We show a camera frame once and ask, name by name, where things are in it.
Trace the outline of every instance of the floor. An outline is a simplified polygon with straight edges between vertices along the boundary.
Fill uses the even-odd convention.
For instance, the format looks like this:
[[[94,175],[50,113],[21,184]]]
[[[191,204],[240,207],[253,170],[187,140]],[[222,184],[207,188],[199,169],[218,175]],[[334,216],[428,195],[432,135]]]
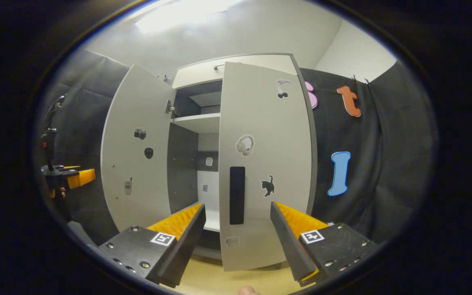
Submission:
[[[287,262],[281,263],[279,268],[276,265],[276,267],[224,272],[221,261],[193,255],[183,273],[180,285],[174,290],[186,295],[237,295],[238,289],[243,286],[252,286],[262,295],[282,295],[307,288],[312,284],[300,287],[294,280]]]

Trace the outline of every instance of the white cabinet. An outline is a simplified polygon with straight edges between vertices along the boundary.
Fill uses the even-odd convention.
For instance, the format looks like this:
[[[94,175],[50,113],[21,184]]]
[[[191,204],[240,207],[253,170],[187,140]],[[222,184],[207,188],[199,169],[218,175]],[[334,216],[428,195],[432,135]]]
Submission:
[[[215,70],[216,65],[223,66]],[[191,116],[172,118],[165,112],[167,100],[178,114]],[[146,130],[146,138],[134,137],[135,129]],[[173,130],[195,137],[196,158],[174,157],[187,142],[176,144]],[[143,155],[146,147],[154,150],[150,159]],[[105,198],[119,230],[169,216],[176,211],[172,202],[182,197],[171,182],[179,186],[182,179],[196,177],[197,183],[186,189],[197,198],[180,206],[206,204],[204,229],[219,232],[225,271],[285,261],[270,221],[270,202],[308,213],[312,209],[313,118],[303,77],[290,54],[198,63],[179,69],[173,86],[133,66],[110,107],[101,156]],[[194,174],[191,161],[196,161]],[[171,172],[172,165],[188,168]],[[244,170],[239,183],[231,176],[233,168]],[[241,185],[238,194],[236,185]]]

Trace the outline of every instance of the black handle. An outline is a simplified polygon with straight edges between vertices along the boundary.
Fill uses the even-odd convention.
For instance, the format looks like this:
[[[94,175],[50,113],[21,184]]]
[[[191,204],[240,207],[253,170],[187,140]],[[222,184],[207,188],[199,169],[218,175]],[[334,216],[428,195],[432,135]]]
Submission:
[[[230,168],[229,224],[243,224],[245,210],[245,167]]]

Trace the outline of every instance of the cabinet door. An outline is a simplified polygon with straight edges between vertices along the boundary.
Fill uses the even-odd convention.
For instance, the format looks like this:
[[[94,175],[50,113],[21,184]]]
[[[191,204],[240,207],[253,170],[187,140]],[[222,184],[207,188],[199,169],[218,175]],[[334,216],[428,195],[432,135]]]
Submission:
[[[224,270],[252,269],[285,261],[270,220],[270,202],[305,212],[311,188],[311,133],[298,77],[226,62],[219,144]],[[230,195],[231,181],[236,186],[239,182],[231,179],[231,167],[245,167],[243,196]],[[269,184],[270,176],[274,190]]]
[[[176,90],[133,65],[109,108],[101,142],[103,192],[116,227],[150,226],[170,216],[167,145]],[[134,137],[142,129],[146,137]],[[152,157],[145,155],[152,149]]]

